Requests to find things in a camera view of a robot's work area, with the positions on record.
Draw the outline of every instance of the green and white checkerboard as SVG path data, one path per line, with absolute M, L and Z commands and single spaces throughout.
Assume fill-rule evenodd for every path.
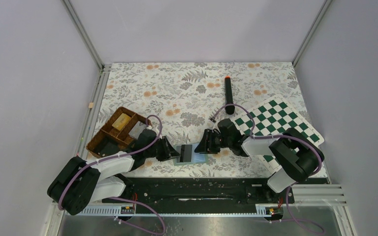
M 324 142 L 323 137 L 299 114 L 299 112 L 281 95 L 275 95 L 257 107 L 248 110 L 255 122 L 254 135 L 272 135 L 285 132 L 293 127 L 315 146 Z M 253 122 L 244 114 L 231 119 L 242 134 L 250 134 Z M 267 169 L 274 173 L 281 166 L 273 156 L 259 156 Z

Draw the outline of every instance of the black marker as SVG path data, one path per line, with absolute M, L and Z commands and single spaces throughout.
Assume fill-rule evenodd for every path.
M 231 89 L 231 78 L 229 76 L 225 77 L 225 104 L 233 104 L 232 101 L 232 89 Z M 235 107 L 234 106 L 226 106 L 225 111 L 227 114 L 232 115 L 234 114 Z

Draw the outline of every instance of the white wall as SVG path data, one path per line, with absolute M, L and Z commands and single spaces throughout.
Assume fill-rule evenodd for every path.
M 297 74 L 358 235 L 378 235 L 378 0 L 334 1 Z
M 102 61 L 292 61 L 323 0 L 71 0 Z
M 36 236 L 97 67 L 59 0 L 0 0 L 0 236 Z

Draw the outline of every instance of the floral tablecloth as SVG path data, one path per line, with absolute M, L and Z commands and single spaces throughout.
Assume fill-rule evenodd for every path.
M 114 63 L 98 114 L 96 133 L 120 106 L 161 118 L 172 145 L 198 143 L 211 128 L 208 118 L 225 104 L 224 77 L 230 76 L 233 99 L 246 109 L 282 94 L 309 120 L 291 62 L 269 63 Z M 218 120 L 229 118 L 224 111 Z M 128 177 L 269 177 L 257 156 L 235 156 L 228 149 L 208 163 L 174 166 L 154 158 Z M 314 177 L 327 177 L 323 168 Z

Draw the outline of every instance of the wooden tray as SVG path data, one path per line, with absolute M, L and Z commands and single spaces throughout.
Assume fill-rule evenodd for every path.
M 112 126 L 112 124 L 120 117 L 122 113 L 127 114 L 131 119 L 129 122 L 124 126 L 124 128 L 119 131 L 116 128 Z M 91 141 L 86 145 L 86 149 L 96 158 L 102 158 L 102 156 L 99 156 L 97 153 L 94 152 L 95 148 L 99 145 L 100 142 L 105 137 L 108 137 L 109 139 L 113 140 L 118 144 L 120 149 L 126 148 L 132 141 L 134 141 L 134 138 L 132 138 L 128 133 L 131 131 L 131 129 L 137 124 L 137 122 L 146 122 L 146 118 L 141 116 L 140 114 L 137 114 L 125 107 L 119 107 L 109 118 L 109 120 L 102 126 L 102 128 L 95 134 L 95 136 L 91 139 Z

